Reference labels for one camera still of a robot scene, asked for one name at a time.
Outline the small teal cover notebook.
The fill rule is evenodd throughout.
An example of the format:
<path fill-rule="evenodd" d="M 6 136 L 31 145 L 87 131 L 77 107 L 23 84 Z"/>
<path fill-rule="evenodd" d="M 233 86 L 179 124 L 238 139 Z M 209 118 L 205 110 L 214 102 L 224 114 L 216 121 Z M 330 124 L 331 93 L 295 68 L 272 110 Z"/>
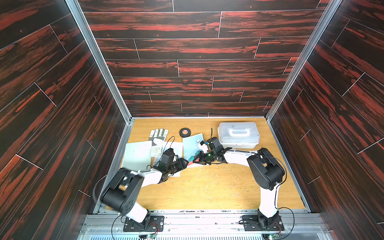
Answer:
<path fill-rule="evenodd" d="M 183 157 L 189 161 L 188 168 L 200 167 L 200 165 L 194 164 L 193 160 L 194 156 L 201 150 L 198 145 L 203 140 L 203 134 L 201 133 L 183 138 Z"/>

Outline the large white spiral notebook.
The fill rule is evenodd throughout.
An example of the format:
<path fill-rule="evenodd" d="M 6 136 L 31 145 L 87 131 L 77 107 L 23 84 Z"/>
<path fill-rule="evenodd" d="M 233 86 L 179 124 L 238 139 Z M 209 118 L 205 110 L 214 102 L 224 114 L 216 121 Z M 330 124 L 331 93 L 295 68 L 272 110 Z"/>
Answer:
<path fill-rule="evenodd" d="M 179 158 L 183 157 L 183 143 L 174 142 L 174 143 L 171 144 L 171 142 L 167 143 L 167 141 L 165 141 L 162 144 L 162 152 L 164 152 L 168 148 L 172 148 L 174 150 L 174 153 Z M 160 157 L 154 158 L 154 164 L 153 165 L 155 166 L 159 162 L 159 160 L 160 160 Z M 170 177 L 180 177 L 180 175 L 181 175 L 181 172 L 178 172 L 178 173 L 175 173 L 173 176 L 170 176 Z"/>

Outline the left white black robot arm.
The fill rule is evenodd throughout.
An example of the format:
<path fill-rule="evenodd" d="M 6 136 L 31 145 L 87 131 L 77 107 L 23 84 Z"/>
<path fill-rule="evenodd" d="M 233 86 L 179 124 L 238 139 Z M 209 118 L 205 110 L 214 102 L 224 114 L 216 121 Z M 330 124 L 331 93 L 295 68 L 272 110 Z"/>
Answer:
<path fill-rule="evenodd" d="M 141 188 L 167 181 L 173 174 L 186 169 L 188 164 L 188 160 L 177 157 L 174 150 L 169 148 L 158 163 L 148 170 L 136 172 L 119 169 L 101 193 L 100 200 L 142 228 L 147 228 L 150 224 L 150 211 L 137 203 Z"/>

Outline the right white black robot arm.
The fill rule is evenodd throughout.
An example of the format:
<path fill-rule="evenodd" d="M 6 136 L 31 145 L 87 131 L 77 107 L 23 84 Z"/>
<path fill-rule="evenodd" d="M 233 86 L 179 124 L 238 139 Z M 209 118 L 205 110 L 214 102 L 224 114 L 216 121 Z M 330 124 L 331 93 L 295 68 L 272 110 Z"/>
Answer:
<path fill-rule="evenodd" d="M 259 228 L 267 230 L 279 221 L 278 193 L 286 170 L 268 149 L 261 148 L 258 151 L 246 152 L 224 148 L 217 138 L 211 138 L 207 142 L 197 141 L 197 146 L 199 151 L 193 159 L 195 164 L 237 164 L 249 167 L 261 188 L 261 202 L 258 209 Z"/>

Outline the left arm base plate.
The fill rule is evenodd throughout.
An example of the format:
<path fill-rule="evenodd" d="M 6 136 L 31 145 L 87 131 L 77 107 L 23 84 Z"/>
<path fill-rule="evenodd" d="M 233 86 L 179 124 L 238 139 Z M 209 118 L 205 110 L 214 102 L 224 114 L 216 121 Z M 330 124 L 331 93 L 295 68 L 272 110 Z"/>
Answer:
<path fill-rule="evenodd" d="M 159 215 L 146 217 L 142 223 L 126 218 L 123 232 L 162 232 L 164 230 L 164 221 L 165 217 Z"/>

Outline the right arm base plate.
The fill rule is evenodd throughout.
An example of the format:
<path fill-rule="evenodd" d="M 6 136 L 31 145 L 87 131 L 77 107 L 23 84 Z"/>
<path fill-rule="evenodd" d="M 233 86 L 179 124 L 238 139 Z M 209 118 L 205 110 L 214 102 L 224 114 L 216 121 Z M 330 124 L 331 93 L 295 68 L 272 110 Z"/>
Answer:
<path fill-rule="evenodd" d="M 243 215 L 239 221 L 244 226 L 246 232 L 254 231 L 275 231 L 282 232 L 285 227 L 280 215 L 272 218 L 265 218 L 258 215 Z"/>

